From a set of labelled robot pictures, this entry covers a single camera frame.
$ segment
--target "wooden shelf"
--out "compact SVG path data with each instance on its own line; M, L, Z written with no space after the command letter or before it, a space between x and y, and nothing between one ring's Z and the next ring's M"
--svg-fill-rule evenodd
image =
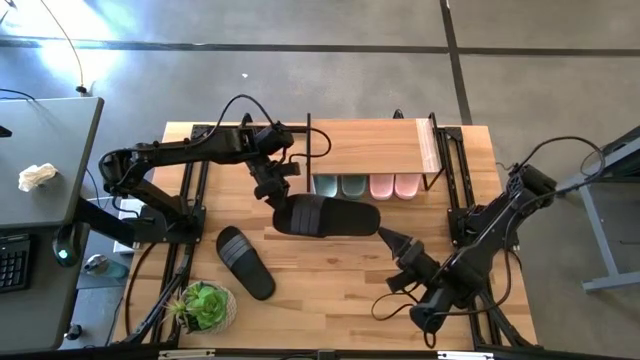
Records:
M331 152L311 159L314 175L429 174L440 170L430 119L322 119L311 127L331 138ZM311 135L311 153L321 154L327 141Z

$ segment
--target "green slipper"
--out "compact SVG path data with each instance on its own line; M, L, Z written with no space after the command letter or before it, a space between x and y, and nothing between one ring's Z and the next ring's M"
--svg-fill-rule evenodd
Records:
M342 193L350 199L358 199L367 190L367 176L365 175L342 175Z
M335 175L314 175L313 187L318 195L335 197L338 195L338 177Z

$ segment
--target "crumpled tissue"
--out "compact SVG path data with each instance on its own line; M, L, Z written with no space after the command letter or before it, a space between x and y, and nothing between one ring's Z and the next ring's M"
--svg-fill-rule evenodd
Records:
M42 166L31 165L20 172L18 189L29 192L34 187L56 176L58 169L46 163Z

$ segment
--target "wooden table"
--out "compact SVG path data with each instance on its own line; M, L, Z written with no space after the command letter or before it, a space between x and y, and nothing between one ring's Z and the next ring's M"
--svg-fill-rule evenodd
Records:
M193 124L168 123L164 141L188 137ZM489 131L485 126L463 126L462 132L475 199L486 204L502 191ZM289 153L304 152L304 139L304 135L297 137L295 149ZM304 159L298 159L304 174ZM183 169L184 166L158 168L153 183L170 194L178 194ZM196 174L194 170L192 192ZM292 194L305 192L304 176L289 181ZM180 347L427 349L421 331L409 319L408 310L383 322L370 315L373 301L389 292L385 278L398 272L379 236L313 239L280 234L271 226L272 209L253 197L254 187L255 182L243 164L209 166L204 198L205 234L196 248L191 280L216 281L229 288L237 299L238 315L221 334L183 334ZM383 226L422 239L425 250L437 260L443 261L451 253L446 219L450 205L444 176L428 193L421 191L411 201L396 198L364 201L379 207ZM218 258L216 237L229 225L237 226L247 235L272 272L277 290L267 301L253 299ZM133 266L140 253L136 253ZM167 246L156 246L140 267L131 297L132 327L158 297L166 253ZM502 296L506 283L503 259L502 254L496 256L491 274L496 298ZM511 296L501 308L520 333L535 343L522 275L515 261L511 262L511 270ZM388 314L407 300L404 296L387 298L378 304L376 313ZM124 338L123 313L118 317L114 340ZM450 316L437 334L436 348L471 349L468 317Z

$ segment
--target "potted plant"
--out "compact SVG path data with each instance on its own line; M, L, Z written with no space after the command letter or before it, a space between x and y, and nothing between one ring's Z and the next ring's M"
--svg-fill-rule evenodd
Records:
M226 288L214 284L197 282L189 285L167 306L182 327L191 332L218 333L226 329L236 317L236 299Z

